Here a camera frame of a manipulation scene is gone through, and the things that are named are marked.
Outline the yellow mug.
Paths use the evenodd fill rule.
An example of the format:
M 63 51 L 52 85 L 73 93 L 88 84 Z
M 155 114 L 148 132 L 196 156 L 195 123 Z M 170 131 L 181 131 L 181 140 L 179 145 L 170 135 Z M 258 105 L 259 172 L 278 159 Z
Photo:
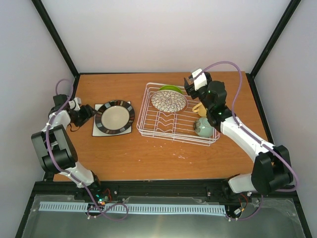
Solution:
M 206 117 L 207 115 L 207 110 L 202 103 L 196 104 L 192 108 L 192 112 L 197 113 L 200 117 Z

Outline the green plate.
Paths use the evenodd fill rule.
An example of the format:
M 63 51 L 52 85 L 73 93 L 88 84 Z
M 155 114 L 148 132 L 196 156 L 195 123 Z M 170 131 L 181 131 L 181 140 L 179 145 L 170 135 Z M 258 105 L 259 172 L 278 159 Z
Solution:
M 164 85 L 162 87 L 159 88 L 159 91 L 174 91 L 174 92 L 177 92 L 179 94 L 183 94 L 182 90 L 177 87 L 177 86 L 174 86 L 174 85 Z

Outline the dark striped rim plate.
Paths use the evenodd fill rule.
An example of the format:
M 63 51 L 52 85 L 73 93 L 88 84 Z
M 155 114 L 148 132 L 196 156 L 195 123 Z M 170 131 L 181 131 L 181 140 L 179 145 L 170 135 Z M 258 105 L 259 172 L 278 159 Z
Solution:
M 135 111 L 130 101 L 112 100 L 95 104 L 94 117 L 97 128 L 106 134 L 119 134 L 132 126 Z

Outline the patterned round plate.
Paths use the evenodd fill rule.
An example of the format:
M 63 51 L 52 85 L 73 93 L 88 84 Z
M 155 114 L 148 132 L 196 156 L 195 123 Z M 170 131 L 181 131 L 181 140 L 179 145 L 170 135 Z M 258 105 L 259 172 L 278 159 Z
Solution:
M 151 96 L 151 104 L 159 111 L 176 113 L 187 106 L 187 99 L 179 92 L 161 90 Z

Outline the mint green bowl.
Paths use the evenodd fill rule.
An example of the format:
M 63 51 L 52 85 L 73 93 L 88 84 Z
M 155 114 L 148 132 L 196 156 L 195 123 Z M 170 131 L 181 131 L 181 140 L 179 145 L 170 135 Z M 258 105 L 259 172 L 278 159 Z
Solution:
M 203 138 L 209 138 L 213 135 L 213 127 L 209 124 L 206 117 L 195 120 L 193 129 L 198 136 Z

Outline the white wire dish rack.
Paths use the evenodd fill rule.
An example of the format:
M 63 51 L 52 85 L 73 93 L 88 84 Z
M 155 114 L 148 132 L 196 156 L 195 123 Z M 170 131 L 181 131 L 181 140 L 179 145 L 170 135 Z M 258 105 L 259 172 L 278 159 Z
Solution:
M 199 115 L 192 111 L 198 104 L 187 95 L 183 86 L 178 86 L 186 98 L 186 106 L 180 112 L 167 113 L 156 109 L 151 103 L 151 97 L 159 91 L 163 84 L 147 83 L 137 121 L 137 129 L 142 136 L 173 140 L 203 146 L 210 146 L 220 138 L 220 133 L 213 130 L 209 138 L 198 136 L 194 132 L 194 122 Z

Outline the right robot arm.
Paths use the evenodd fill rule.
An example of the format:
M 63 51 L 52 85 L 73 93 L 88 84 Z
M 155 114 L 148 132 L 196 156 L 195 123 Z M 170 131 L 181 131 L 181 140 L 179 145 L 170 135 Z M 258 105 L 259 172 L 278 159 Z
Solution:
M 253 161 L 248 174 L 235 175 L 227 180 L 228 194 L 258 192 L 268 195 L 274 191 L 293 192 L 299 181 L 290 164 L 288 149 L 275 146 L 255 134 L 226 105 L 227 92 L 224 82 L 213 81 L 208 73 L 197 79 L 184 79 L 186 93 L 198 98 L 205 109 L 201 123 L 214 128 L 234 141 Z

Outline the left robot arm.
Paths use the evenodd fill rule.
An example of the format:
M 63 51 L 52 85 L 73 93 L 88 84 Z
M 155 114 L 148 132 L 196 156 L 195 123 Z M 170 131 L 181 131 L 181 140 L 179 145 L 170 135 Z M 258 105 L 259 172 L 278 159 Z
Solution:
M 47 173 L 68 177 L 78 188 L 86 187 L 85 193 L 91 199 L 99 199 L 103 187 L 98 177 L 80 164 L 66 132 L 68 126 L 83 126 L 97 111 L 90 105 L 82 105 L 78 97 L 71 100 L 67 95 L 58 94 L 53 101 L 46 126 L 31 136 L 40 165 Z

